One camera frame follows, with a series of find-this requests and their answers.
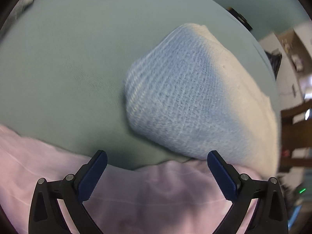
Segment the blue and cream knit sweater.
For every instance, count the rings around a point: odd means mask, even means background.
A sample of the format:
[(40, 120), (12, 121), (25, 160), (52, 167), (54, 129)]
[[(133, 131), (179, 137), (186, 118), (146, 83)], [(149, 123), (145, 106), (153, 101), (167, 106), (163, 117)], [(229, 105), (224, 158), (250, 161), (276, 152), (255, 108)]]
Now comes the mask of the blue and cream knit sweater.
[(183, 24), (130, 67), (130, 127), (173, 152), (213, 150), (262, 178), (276, 174), (280, 129), (270, 98), (203, 25)]

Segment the brown wooden chair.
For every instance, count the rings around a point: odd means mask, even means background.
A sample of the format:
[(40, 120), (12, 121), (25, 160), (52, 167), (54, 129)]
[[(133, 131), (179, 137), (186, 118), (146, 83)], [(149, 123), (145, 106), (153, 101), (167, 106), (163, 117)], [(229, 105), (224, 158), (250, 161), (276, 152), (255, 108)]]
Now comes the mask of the brown wooden chair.
[(308, 100), (293, 108), (281, 111), (281, 148), (288, 151), (289, 155), (281, 155), (280, 172), (289, 172), (292, 167), (311, 168), (311, 158), (293, 158), (292, 153), (296, 149), (311, 148), (311, 118), (294, 122), (297, 115), (311, 110), (311, 100)]

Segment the pink checked floral quilt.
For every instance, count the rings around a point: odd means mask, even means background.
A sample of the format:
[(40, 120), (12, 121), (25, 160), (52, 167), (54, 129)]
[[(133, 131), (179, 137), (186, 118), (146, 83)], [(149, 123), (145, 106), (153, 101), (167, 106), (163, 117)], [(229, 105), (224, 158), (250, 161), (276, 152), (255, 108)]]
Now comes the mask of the pink checked floral quilt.
[[(61, 180), (88, 161), (1, 127), (1, 206), (16, 231), (28, 232), (38, 179)], [(109, 165), (85, 202), (103, 233), (212, 233), (230, 206), (204, 161)]]

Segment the white wardrobe cabinet unit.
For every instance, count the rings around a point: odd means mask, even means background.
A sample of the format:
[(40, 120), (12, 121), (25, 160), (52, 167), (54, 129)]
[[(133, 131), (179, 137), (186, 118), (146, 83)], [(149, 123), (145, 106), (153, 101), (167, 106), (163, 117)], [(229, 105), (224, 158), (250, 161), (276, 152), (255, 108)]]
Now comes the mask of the white wardrobe cabinet unit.
[(281, 54), (276, 76), (280, 108), (288, 109), (311, 99), (311, 20), (259, 41), (268, 53)]

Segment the black plastic bag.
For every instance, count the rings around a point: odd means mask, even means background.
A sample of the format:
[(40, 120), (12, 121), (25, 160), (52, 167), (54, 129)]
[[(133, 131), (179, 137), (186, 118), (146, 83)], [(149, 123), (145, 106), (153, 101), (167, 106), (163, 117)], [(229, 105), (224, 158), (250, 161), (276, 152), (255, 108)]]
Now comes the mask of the black plastic bag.
[(273, 52), (265, 51), (265, 53), (270, 61), (270, 64), (272, 66), (272, 70), (276, 79), (279, 69), (280, 69), (281, 61), (282, 61), (282, 53), (278, 49), (274, 50)]

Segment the teal blue bed sheet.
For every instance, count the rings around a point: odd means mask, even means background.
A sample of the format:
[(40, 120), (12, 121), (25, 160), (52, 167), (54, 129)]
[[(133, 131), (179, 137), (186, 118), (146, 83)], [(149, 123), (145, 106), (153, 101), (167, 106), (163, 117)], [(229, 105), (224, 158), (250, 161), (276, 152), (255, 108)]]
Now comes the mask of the teal blue bed sheet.
[(263, 48), (213, 0), (34, 0), (1, 40), (1, 124), (129, 170), (186, 161), (135, 135), (123, 99), (131, 64), (184, 23), (207, 26), (280, 112)]

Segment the black and white box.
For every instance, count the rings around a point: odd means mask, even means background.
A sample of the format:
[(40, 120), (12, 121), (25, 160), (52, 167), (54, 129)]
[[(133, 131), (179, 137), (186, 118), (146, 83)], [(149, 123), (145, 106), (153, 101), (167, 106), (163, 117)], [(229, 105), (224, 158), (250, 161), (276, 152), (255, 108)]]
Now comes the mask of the black and white box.
[(234, 16), (234, 18), (236, 18), (249, 32), (253, 30), (253, 28), (250, 26), (250, 24), (242, 14), (234, 10), (232, 7), (227, 8), (227, 11), (232, 16)]

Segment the grey crumpled garment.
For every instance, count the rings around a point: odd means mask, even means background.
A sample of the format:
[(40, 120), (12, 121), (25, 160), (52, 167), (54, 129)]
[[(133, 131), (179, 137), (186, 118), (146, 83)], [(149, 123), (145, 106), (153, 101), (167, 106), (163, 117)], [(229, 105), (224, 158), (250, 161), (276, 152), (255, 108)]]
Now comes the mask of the grey crumpled garment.
[(19, 16), (33, 4), (34, 0), (11, 0), (1, 12), (1, 37), (17, 21)]

